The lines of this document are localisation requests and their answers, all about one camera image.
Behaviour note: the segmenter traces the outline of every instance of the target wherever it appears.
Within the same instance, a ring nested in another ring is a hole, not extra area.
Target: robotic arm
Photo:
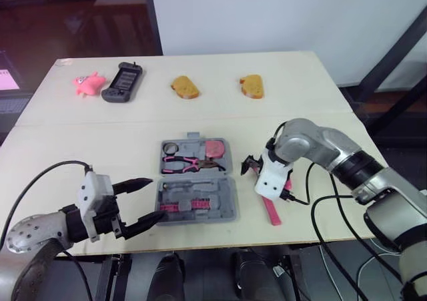
[[[427,197],[342,132],[307,119],[284,123],[282,134],[268,141],[259,161],[246,159],[242,173],[258,165],[255,191],[274,200],[299,158],[336,176],[359,204],[373,202],[364,214],[365,223],[383,245],[402,252],[399,267],[406,299],[427,298]]]
[[[165,212],[152,212],[130,226],[120,219],[116,195],[134,192],[150,184],[139,178],[111,184],[109,176],[86,172],[74,204],[50,214],[30,216],[14,225],[0,251],[0,301],[34,300],[45,273],[56,255],[74,243],[113,232],[116,238],[132,238],[160,221]]]

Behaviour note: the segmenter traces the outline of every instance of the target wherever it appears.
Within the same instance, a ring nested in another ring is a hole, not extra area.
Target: black game controller
[[[107,102],[125,103],[130,100],[135,84],[142,74],[142,67],[135,62],[119,64],[119,72],[114,77],[110,86],[101,92],[102,98]]]

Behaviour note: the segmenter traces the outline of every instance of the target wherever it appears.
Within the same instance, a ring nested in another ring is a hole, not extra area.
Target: screen
[[[126,90],[130,89],[136,75],[137,74],[135,72],[126,72],[126,71],[121,72],[117,82],[115,82],[114,87],[116,89],[126,89]]]
[[[0,91],[9,91],[10,89],[19,89],[19,86],[8,70],[0,69]]]

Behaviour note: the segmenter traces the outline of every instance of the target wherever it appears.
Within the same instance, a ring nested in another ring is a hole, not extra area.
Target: white wall
[[[154,3],[165,55],[312,50],[337,84],[351,85],[377,64],[427,0]],[[426,46],[419,44],[414,53],[415,59],[427,61]],[[405,76],[407,70],[394,75]],[[386,88],[393,88],[393,82],[402,80],[391,80]]]

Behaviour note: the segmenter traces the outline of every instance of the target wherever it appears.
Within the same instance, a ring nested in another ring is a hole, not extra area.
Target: gray tool case
[[[202,168],[197,172],[166,174],[163,169],[179,170],[190,166],[187,162],[165,162],[163,149],[168,143],[178,146],[173,156],[206,160],[206,141],[221,141],[225,152],[221,158],[212,159],[224,170]],[[160,173],[164,176],[157,185],[155,210],[166,210],[167,217],[160,226],[214,223],[235,220],[236,184],[228,176],[232,171],[232,155],[228,142],[222,138],[202,138],[198,132],[187,133],[187,139],[173,139],[161,144]]]

